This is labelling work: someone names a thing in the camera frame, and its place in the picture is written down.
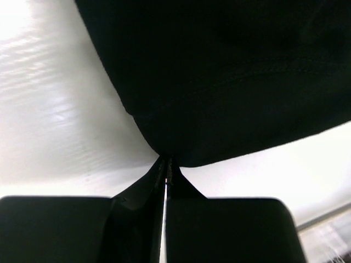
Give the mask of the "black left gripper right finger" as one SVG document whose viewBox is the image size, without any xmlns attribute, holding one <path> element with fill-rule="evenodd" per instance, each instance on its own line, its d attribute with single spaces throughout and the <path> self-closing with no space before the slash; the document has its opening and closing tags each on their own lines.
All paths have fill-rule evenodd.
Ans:
<svg viewBox="0 0 351 263">
<path fill-rule="evenodd" d="M 167 167 L 167 262 L 306 262 L 292 215 L 275 198 L 207 198 Z"/>
</svg>

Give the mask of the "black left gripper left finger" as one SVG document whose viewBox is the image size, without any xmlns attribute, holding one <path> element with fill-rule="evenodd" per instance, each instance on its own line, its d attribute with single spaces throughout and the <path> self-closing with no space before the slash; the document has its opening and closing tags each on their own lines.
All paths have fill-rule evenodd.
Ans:
<svg viewBox="0 0 351 263">
<path fill-rule="evenodd" d="M 166 162 L 112 198 L 1 199 L 1 262 L 159 262 Z"/>
</svg>

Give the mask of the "black skirt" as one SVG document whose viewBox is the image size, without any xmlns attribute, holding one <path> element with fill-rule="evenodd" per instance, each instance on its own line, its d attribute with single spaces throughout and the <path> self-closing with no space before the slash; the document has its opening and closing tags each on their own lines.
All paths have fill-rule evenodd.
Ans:
<svg viewBox="0 0 351 263">
<path fill-rule="evenodd" d="M 350 121 L 350 1 L 77 1 L 126 111 L 183 167 Z"/>
</svg>

